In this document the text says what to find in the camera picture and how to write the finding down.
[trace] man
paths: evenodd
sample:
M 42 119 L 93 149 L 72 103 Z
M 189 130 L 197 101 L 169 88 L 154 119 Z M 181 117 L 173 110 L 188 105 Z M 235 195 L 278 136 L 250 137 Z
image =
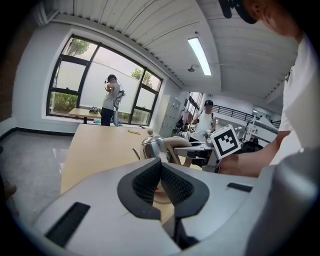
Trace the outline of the man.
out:
M 198 112 L 193 118 L 192 124 L 195 124 L 195 128 L 194 132 L 191 133 L 189 142 L 203 141 L 207 130 L 210 130 L 210 133 L 212 133 L 216 129 L 214 114 L 212 113 L 213 105 L 212 100 L 206 100 L 204 102 L 204 111 L 201 111 L 200 114 Z
M 299 108 L 295 109 L 310 108 L 308 105 L 311 103 L 308 102 L 305 92 L 309 92 L 308 95 L 311 98 L 312 93 L 310 92 L 318 91 L 317 86 L 320 86 L 319 66 L 308 37 L 291 14 L 280 5 L 279 1 L 234 0 L 233 2 L 238 14 L 246 22 L 250 24 L 254 24 L 256 21 L 262 22 L 275 33 L 292 37 L 299 43 L 295 64 L 284 81 L 283 109 L 277 137 L 260 151 L 230 155 L 224 158 L 220 164 L 220 173 L 222 174 L 257 177 L 263 167 L 276 165 L 285 157 L 297 153 L 302 148 L 302 142 L 305 146 L 310 146 L 310 142 L 309 144 L 305 143 L 307 141 L 305 138 L 313 135 L 302 134 L 303 132 L 297 129 L 299 125 L 297 125 L 297 118 L 294 118 L 295 114 L 292 114 L 292 109 L 297 104 L 299 104 Z
M 110 126 L 111 117 L 114 115 L 114 105 L 117 95 L 120 92 L 120 84 L 114 74 L 107 78 L 106 91 L 108 92 L 104 97 L 101 110 L 101 125 Z

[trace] black baseboard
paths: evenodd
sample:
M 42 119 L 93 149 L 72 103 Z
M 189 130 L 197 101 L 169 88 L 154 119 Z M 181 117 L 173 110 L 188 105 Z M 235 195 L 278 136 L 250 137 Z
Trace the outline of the black baseboard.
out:
M 2 142 L 6 137 L 8 137 L 10 134 L 12 134 L 15 131 L 32 133 L 32 134 L 45 134 L 45 135 L 68 136 L 68 137 L 73 137 L 75 135 L 74 133 L 69 133 L 69 132 L 34 130 L 34 129 L 16 127 L 16 128 L 12 128 L 12 129 L 8 130 L 6 133 L 4 133 L 2 136 L 0 136 L 0 142 Z

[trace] hand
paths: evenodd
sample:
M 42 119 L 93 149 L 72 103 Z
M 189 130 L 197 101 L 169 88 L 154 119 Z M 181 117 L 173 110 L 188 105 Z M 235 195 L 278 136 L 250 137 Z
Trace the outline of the hand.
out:
M 241 171 L 238 165 L 238 158 L 239 156 L 237 154 L 231 154 L 223 158 L 219 164 L 219 173 L 227 175 L 240 175 Z

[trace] floor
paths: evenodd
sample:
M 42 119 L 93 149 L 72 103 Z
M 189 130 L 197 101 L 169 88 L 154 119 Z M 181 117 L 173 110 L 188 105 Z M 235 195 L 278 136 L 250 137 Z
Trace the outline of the floor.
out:
M 17 186 L 12 196 L 19 218 L 32 223 L 60 195 L 61 173 L 73 137 L 15 131 L 1 145 L 3 181 Z

